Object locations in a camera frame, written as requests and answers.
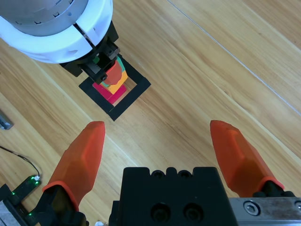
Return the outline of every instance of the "wooden floor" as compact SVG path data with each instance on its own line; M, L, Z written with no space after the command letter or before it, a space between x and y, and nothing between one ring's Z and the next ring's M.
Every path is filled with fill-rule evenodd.
M0 131L0 144L37 163L45 185L81 130L105 121L97 180L80 205L92 225L108 220L125 167L218 167L213 119L238 127L300 196L300 11L299 0L115 0L117 45L152 83L115 122L78 88L86 75L74 78L0 41L0 108L15 123ZM0 185L13 189L33 173L1 152ZM25 205L40 196L38 189Z

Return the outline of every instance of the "black cable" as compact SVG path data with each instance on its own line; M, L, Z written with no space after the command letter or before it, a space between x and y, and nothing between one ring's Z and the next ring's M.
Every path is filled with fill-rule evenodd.
M27 159L26 157L24 157L24 156L22 156L22 155L20 155L20 154L18 154L16 152L11 151L11 150L9 150L9 149L7 149L5 147L0 146L0 148L3 149L4 151L7 151L9 153L12 153L12 154L18 156L19 158L21 158L21 159L25 160L26 162L28 162L29 164L31 164L32 167L34 167L34 169L38 172L38 176L40 176L39 170L35 167L35 165L29 159Z

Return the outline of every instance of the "stacked colored blocks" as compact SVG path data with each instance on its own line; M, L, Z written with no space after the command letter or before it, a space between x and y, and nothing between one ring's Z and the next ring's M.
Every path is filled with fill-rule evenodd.
M128 75L119 57L117 57L115 65L106 73L108 78L105 81L108 84L105 82L102 82L100 85L94 83L93 87L113 104L126 92L127 89L123 83L127 80Z

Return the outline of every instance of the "yellow block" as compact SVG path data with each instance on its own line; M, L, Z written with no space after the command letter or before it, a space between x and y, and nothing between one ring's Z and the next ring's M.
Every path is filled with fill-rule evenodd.
M117 82L117 84L115 85L110 85L108 87L105 87L102 83L101 85L107 89L108 91L110 91L112 94L115 94L117 92L117 90L122 86L122 84L127 80L128 78L128 75L127 75L127 72L124 71L122 74L121 74L121 79Z

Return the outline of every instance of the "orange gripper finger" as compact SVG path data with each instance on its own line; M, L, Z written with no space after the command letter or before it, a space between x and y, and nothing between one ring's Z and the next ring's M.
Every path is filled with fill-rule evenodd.
M102 121L89 123L70 144L43 191L60 185L69 195L76 211L92 190L103 153L105 127Z
M237 128L223 121L211 121L210 130L218 164L232 191L240 197L252 197L267 181L284 189Z

